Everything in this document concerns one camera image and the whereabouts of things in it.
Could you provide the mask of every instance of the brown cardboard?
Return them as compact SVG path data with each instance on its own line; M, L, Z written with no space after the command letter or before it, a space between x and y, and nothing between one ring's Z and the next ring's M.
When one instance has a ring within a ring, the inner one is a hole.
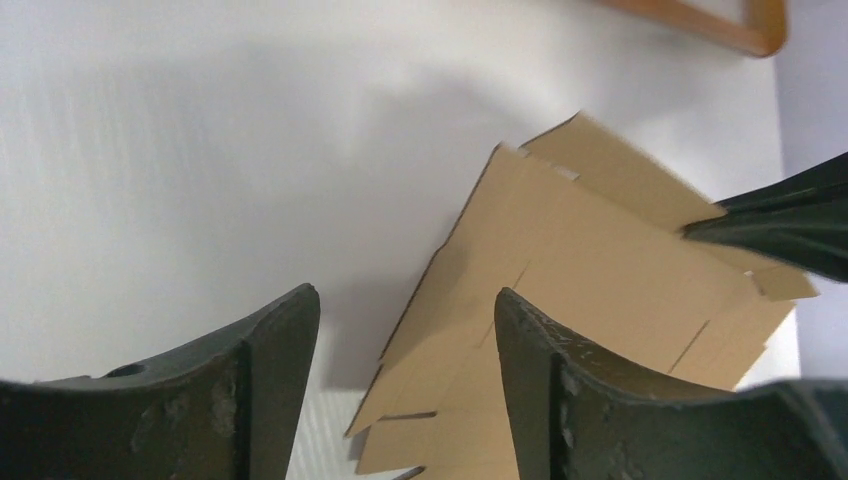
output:
M518 478L493 329L505 286L644 366L733 388L789 300L815 291L794 268L680 238L723 213L584 115L496 148L348 432L370 427L358 473Z

